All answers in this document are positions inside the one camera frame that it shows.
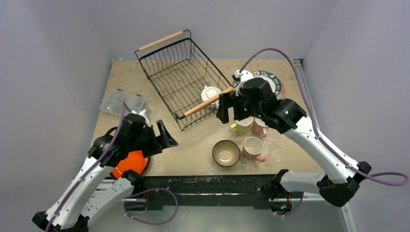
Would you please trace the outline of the yellow-green mug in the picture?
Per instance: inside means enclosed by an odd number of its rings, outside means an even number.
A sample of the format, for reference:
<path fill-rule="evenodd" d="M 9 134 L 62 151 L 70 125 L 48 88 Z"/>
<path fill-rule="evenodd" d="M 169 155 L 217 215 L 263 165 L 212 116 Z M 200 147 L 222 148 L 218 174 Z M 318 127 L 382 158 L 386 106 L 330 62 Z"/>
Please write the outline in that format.
<path fill-rule="evenodd" d="M 248 117 L 243 120 L 236 120 L 235 123 L 229 126 L 230 132 L 246 133 L 253 123 L 253 117 Z"/>

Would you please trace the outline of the white cup with handle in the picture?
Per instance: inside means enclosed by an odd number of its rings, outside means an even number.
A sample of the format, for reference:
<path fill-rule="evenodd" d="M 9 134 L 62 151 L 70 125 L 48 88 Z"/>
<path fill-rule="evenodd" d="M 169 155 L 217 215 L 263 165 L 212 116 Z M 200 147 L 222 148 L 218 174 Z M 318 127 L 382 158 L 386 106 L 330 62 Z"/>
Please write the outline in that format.
<path fill-rule="evenodd" d="M 214 96 L 218 96 L 220 93 L 221 93 L 221 90 L 217 87 L 204 86 L 201 92 L 201 99 L 203 102 L 205 102 Z M 211 103 L 208 107 L 217 109 L 218 106 L 219 106 L 219 100 L 216 100 L 215 102 Z"/>

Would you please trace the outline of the light pink mug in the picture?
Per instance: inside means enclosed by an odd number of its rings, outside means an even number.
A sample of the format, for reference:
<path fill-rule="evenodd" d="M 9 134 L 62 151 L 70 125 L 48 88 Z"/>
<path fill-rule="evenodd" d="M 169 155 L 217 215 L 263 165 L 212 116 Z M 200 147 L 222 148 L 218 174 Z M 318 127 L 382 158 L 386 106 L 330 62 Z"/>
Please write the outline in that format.
<path fill-rule="evenodd" d="M 260 137 L 265 138 L 268 132 L 268 126 L 260 119 L 260 118 L 253 118 L 252 123 L 252 130 Z"/>

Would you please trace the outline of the dark blue beige bowl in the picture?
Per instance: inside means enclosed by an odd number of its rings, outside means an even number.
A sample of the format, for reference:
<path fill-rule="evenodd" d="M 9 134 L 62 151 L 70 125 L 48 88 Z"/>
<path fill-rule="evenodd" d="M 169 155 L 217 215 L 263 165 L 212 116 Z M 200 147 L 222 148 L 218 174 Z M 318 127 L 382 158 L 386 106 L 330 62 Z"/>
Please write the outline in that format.
<path fill-rule="evenodd" d="M 218 141 L 212 149 L 213 160 L 222 167 L 236 165 L 241 156 L 239 146 L 231 140 Z"/>

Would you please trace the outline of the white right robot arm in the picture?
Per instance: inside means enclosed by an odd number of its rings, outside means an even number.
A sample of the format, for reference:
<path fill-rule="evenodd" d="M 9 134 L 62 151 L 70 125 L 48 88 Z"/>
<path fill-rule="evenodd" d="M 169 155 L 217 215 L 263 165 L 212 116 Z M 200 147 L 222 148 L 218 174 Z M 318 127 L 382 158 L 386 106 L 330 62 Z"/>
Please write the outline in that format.
<path fill-rule="evenodd" d="M 288 192 L 309 192 L 321 195 L 328 203 L 344 206 L 357 192 L 371 166 L 357 162 L 347 155 L 337 158 L 338 148 L 323 134 L 315 134 L 312 120 L 305 110 L 291 99 L 277 99 L 269 83 L 262 78 L 245 81 L 236 91 L 219 95 L 217 118 L 229 122 L 228 109 L 232 107 L 234 119 L 248 117 L 261 119 L 269 128 L 298 144 L 323 169 L 322 174 L 296 173 L 281 170 L 271 181 L 272 192 L 279 197 Z"/>

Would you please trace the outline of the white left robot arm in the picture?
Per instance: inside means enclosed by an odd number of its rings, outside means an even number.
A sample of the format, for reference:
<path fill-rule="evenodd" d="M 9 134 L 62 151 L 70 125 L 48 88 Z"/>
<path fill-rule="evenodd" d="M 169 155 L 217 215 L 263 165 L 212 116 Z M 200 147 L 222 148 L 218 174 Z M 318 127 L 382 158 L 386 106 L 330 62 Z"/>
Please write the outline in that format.
<path fill-rule="evenodd" d="M 92 219 L 107 210 L 116 199 L 144 193 L 144 177 L 136 171 L 124 171 L 118 183 L 92 200 L 96 188 L 128 157 L 130 152 L 141 151 L 144 158 L 178 146 L 162 120 L 158 120 L 159 135 L 146 116 L 129 113 L 121 115 L 117 127 L 98 137 L 88 156 L 62 196 L 46 211 L 37 212 L 32 222 L 45 232 L 87 232 Z"/>

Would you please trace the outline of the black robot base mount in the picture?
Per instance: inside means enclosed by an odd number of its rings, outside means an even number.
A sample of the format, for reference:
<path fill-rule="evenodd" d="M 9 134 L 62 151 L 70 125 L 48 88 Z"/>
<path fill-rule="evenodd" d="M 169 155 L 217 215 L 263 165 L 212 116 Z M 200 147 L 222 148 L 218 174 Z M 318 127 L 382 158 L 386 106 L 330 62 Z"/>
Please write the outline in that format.
<path fill-rule="evenodd" d="M 145 176 L 133 188 L 132 198 L 145 200 L 147 210 L 178 205 L 289 212 L 303 193 L 286 191 L 275 174 Z"/>

